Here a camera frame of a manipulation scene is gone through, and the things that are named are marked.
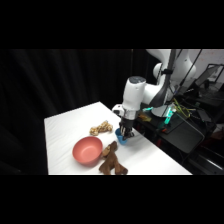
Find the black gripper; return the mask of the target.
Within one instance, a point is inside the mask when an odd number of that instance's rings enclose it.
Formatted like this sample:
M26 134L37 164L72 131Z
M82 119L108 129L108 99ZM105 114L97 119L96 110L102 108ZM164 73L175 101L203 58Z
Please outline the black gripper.
M119 122L119 127L120 127L120 132L121 135L123 136L123 139L130 139L135 136L132 127L133 127L134 121L126 119L124 117L121 118L121 121Z

